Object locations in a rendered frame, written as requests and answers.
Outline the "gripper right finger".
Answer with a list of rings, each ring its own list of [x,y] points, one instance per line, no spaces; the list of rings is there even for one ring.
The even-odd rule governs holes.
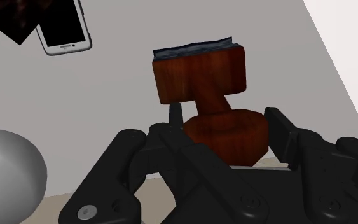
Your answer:
[[[312,224],[358,224],[358,138],[330,143],[296,127],[279,109],[265,108],[268,145],[291,171],[301,173],[303,206]]]

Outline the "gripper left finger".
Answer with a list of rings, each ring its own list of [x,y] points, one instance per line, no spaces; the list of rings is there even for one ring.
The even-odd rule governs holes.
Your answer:
[[[135,192],[158,172],[176,206],[161,224],[266,224],[264,198],[182,130],[181,105],[149,132],[120,131],[61,210],[58,224],[141,224]]]

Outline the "brown wooden stamp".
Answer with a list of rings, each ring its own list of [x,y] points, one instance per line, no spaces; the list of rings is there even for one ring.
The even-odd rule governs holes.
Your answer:
[[[194,142],[233,166],[253,166],[268,152],[263,114],[226,100],[247,88],[243,46],[224,38],[153,50],[152,67],[161,104],[195,102],[198,114],[182,126]]]

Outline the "grey round ball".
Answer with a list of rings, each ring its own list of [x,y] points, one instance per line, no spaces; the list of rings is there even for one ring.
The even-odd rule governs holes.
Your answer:
[[[41,203],[47,168],[26,138],[0,130],[0,224],[20,224]]]

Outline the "white smartphone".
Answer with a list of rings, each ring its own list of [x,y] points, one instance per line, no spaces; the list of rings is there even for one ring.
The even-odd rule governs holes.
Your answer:
[[[49,56],[82,52],[93,46],[81,0],[54,0],[36,31]]]

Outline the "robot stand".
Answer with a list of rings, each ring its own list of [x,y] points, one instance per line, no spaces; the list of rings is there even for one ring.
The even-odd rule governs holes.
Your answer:
[[[21,45],[48,13],[54,0],[0,0],[0,31]]]

